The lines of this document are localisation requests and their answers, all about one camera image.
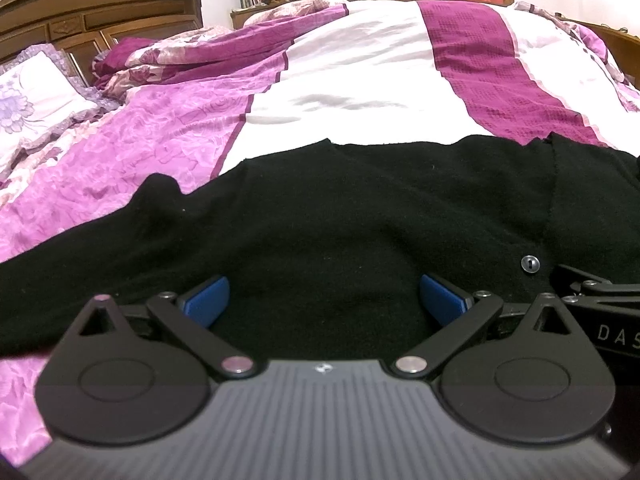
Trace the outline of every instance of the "metal pin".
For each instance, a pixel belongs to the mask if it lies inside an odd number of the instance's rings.
[[[164,292],[160,292],[158,294],[158,297],[162,298],[163,300],[175,301],[175,298],[177,298],[178,295],[175,292],[171,292],[170,290],[166,290]]]
[[[474,298],[476,298],[476,300],[481,300],[482,298],[488,298],[491,295],[492,294],[488,290],[476,290],[474,292]]]
[[[243,374],[251,370],[254,362],[248,357],[234,355],[222,361],[222,367],[230,374]]]
[[[602,439],[607,439],[611,436],[613,429],[611,429],[611,425],[608,422],[604,423],[604,427],[602,428],[602,432],[600,433],[600,437]]]
[[[426,370],[427,361],[415,355],[405,355],[396,361],[396,368],[407,374],[417,374]]]

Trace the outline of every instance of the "pillow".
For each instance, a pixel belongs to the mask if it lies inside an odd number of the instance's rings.
[[[44,52],[0,74],[0,182],[22,150],[36,150],[60,123],[98,108]]]
[[[288,4],[283,4],[249,16],[249,19],[244,22],[243,27],[257,25],[258,23],[268,22],[276,18],[306,16],[345,3],[347,3],[346,0],[298,0],[296,2],[289,2]]]

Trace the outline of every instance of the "floral pillowcase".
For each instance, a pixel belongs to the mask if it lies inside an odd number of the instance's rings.
[[[30,49],[0,66],[0,184],[21,153],[33,153],[71,124],[117,107],[61,72],[63,57],[53,46]]]

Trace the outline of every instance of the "black sweater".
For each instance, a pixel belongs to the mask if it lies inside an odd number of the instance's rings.
[[[542,264],[527,274],[520,259]],[[54,344],[93,294],[132,303],[226,275],[212,330],[255,358],[383,358],[436,329],[433,271],[529,301],[564,263],[640,279],[631,155],[551,135],[337,146],[248,160],[189,195],[159,174],[130,203],[0,265],[0,353]]]

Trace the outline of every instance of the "logo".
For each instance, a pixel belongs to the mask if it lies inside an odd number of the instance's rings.
[[[329,363],[322,363],[315,366],[316,372],[320,372],[322,375],[327,375],[333,369],[334,367],[332,367]]]
[[[598,329],[598,341],[606,341],[613,349],[633,348],[640,349],[640,332],[635,334],[625,328],[611,328],[609,325],[601,324]]]

